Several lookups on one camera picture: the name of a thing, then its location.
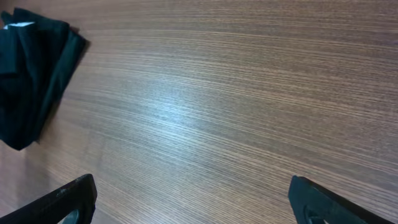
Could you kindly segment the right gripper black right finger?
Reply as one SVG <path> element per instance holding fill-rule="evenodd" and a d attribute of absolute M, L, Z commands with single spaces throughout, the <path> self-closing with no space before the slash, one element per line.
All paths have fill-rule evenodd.
<path fill-rule="evenodd" d="M 292 177 L 288 198 L 298 224 L 393 224 L 305 177 Z"/>

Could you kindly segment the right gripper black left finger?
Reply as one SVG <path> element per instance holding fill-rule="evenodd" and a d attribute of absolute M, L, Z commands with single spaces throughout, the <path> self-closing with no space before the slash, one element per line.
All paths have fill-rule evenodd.
<path fill-rule="evenodd" d="M 26 206 L 1 217 L 1 224 L 90 224 L 97 190 L 92 174 L 85 174 Z"/>

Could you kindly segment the black shorts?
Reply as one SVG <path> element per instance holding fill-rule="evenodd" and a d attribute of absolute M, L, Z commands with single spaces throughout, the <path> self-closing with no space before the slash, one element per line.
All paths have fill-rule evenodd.
<path fill-rule="evenodd" d="M 69 23 L 22 8 L 1 20 L 1 141 L 20 151 L 39 139 L 87 41 Z"/>

